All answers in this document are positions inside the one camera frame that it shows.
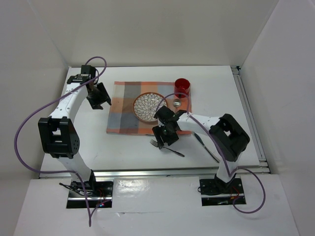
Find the checkered orange blue cloth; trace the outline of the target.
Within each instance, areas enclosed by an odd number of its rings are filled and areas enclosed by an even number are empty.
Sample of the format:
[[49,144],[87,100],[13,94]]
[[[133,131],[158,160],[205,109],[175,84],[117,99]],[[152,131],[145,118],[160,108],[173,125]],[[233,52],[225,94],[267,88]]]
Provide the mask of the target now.
[[174,83],[115,81],[106,132],[126,135],[152,135],[152,128],[158,122],[145,122],[138,119],[132,107],[137,97],[149,92],[167,96],[174,92]]

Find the red mug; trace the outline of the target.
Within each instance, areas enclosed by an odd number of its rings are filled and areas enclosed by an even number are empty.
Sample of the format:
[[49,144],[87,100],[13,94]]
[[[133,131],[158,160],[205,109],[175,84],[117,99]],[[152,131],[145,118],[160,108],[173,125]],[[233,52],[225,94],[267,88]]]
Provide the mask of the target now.
[[179,78],[174,83],[174,92],[177,98],[185,97],[190,94],[190,82],[185,78]]

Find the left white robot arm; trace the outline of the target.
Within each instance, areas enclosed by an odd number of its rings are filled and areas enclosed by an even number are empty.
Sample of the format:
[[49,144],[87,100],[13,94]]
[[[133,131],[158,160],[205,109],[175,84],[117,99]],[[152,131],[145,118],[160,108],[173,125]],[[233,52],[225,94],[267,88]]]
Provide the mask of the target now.
[[97,191],[93,170],[79,153],[80,139],[74,127],[74,119],[84,100],[94,110],[101,110],[103,103],[111,104],[111,98],[103,83],[95,83],[97,69],[82,65],[81,72],[70,76],[66,82],[65,98],[47,118],[38,121],[42,147],[45,153],[59,160],[70,171],[70,189],[92,196]]

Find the silver table knife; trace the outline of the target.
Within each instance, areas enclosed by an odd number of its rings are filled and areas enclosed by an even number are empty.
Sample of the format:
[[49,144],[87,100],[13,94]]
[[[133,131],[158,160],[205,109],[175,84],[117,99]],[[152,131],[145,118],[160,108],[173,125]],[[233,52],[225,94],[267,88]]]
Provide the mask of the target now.
[[207,151],[207,153],[213,158],[213,160],[217,163],[220,163],[220,160],[206,147],[201,137],[197,135],[195,132],[193,132],[192,134],[198,140],[198,142],[202,145],[202,147]]

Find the silver spoon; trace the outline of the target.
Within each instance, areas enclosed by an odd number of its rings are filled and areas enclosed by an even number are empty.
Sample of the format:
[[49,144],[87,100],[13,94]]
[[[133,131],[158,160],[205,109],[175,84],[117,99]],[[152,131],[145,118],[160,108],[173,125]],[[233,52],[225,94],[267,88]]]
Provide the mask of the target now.
[[174,99],[174,100],[173,100],[173,106],[174,106],[175,108],[179,108],[179,107],[181,106],[181,104],[182,104],[182,102],[181,102],[180,99]]

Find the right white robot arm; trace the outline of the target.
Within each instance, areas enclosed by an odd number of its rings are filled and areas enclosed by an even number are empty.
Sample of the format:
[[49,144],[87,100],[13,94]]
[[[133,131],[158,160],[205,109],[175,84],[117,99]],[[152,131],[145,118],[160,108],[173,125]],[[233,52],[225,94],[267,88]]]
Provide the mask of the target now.
[[158,125],[153,134],[159,149],[165,144],[172,145],[179,140],[179,131],[208,135],[221,156],[220,165],[215,174],[215,188],[221,193],[227,192],[238,169],[238,159],[246,150],[250,138],[236,119],[230,114],[222,117],[194,115],[185,110],[174,113],[162,106],[155,114]]

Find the silver fork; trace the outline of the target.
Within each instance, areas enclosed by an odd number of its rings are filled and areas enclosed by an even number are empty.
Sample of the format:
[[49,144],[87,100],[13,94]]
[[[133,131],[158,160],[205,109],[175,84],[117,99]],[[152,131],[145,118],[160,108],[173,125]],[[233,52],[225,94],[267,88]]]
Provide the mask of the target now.
[[180,153],[180,152],[178,152],[178,151],[172,150],[172,149],[170,149],[170,148],[168,148],[168,147],[164,147],[164,146],[160,147],[160,146],[158,145],[158,142],[155,141],[155,140],[153,140],[153,139],[150,140],[150,144],[153,145],[153,146],[155,146],[155,147],[158,148],[158,149],[166,149],[166,150],[168,150],[168,151],[170,151],[170,152],[172,152],[172,153],[174,153],[174,154],[176,154],[176,155],[178,155],[178,156],[180,156],[180,157],[185,157],[185,155],[183,155],[182,153]]

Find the floral patterned ceramic plate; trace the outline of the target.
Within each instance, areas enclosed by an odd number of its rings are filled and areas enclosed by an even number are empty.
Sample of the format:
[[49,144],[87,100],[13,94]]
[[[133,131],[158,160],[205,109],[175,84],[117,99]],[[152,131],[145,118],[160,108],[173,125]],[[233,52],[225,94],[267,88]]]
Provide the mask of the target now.
[[167,101],[164,100],[161,94],[156,92],[143,93],[134,100],[132,105],[133,113],[140,121],[155,122],[157,119],[154,118],[154,115],[159,102],[161,102],[159,108],[162,106],[168,107]]

